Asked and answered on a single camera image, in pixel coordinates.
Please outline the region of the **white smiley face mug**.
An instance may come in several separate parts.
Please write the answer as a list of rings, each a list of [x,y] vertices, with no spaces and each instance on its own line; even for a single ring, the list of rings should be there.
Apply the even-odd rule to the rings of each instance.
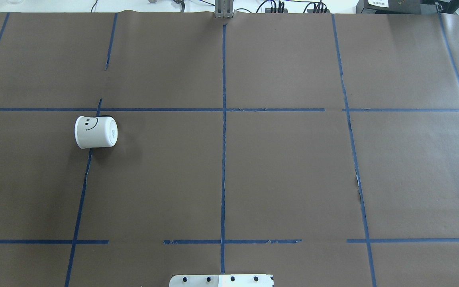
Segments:
[[[74,135],[81,149],[113,147],[118,140],[117,122],[111,116],[79,116]]]

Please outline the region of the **aluminium frame post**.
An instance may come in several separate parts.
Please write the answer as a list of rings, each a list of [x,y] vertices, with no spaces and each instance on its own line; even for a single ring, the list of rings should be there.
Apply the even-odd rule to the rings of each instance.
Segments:
[[[214,16],[215,18],[233,18],[235,10],[233,8],[233,0],[215,0],[214,1]]]

